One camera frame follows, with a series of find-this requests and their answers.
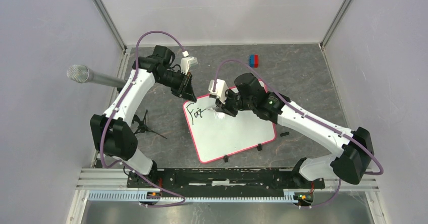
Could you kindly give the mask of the pink framed whiteboard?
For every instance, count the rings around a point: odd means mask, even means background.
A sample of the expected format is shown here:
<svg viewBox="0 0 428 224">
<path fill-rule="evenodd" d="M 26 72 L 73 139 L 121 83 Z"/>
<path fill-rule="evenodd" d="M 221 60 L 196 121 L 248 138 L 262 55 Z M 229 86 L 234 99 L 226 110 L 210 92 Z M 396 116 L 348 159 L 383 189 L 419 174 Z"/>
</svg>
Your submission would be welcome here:
<svg viewBox="0 0 428 224">
<path fill-rule="evenodd" d="M 209 95 L 197 97 L 197 102 L 182 105 L 184 116 L 198 160 L 209 163 L 231 156 L 258 144 L 267 144 L 277 137 L 275 124 L 258 118 L 252 111 L 241 111 L 236 117 L 205 110 L 215 106 Z"/>
</svg>

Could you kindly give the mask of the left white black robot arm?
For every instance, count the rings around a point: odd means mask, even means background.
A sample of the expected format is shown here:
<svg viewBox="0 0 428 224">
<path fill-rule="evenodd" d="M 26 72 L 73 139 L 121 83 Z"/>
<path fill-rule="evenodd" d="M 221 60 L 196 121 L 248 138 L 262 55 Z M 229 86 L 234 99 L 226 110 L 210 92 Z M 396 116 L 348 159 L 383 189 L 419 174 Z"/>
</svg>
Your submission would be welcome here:
<svg viewBox="0 0 428 224">
<path fill-rule="evenodd" d="M 158 183 L 154 161 L 138 149 L 138 140 L 131 130 L 135 113 L 149 89 L 158 83 L 170 88 L 172 95 L 196 102 L 192 88 L 190 67 L 197 65 L 196 57 L 182 53 L 177 71 L 172 63 L 175 54 L 167 47 L 157 45 L 147 57 L 138 57 L 130 76 L 112 105 L 101 115 L 93 115 L 90 127 L 94 147 L 100 155 L 121 160 L 131 170 L 139 172 L 139 181 L 146 187 Z"/>
</svg>

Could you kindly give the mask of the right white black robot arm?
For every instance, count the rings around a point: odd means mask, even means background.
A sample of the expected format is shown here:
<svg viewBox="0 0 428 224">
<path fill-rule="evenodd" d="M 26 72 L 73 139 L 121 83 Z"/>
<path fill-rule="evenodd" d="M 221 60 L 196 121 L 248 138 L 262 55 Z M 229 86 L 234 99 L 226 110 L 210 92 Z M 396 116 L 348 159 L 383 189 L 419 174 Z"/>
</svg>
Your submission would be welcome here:
<svg viewBox="0 0 428 224">
<path fill-rule="evenodd" d="M 351 130 L 318 117 L 290 98 L 267 91 L 252 74 L 238 76 L 229 89 L 224 80 L 211 80 L 208 90 L 215 98 L 215 110 L 236 117 L 240 111 L 251 111 L 259 119 L 297 131 L 327 149 L 330 154 L 317 158 L 302 158 L 293 168 L 292 183 L 298 188 L 311 181 L 333 177 L 358 185 L 367 174 L 374 156 L 368 130 Z"/>
</svg>

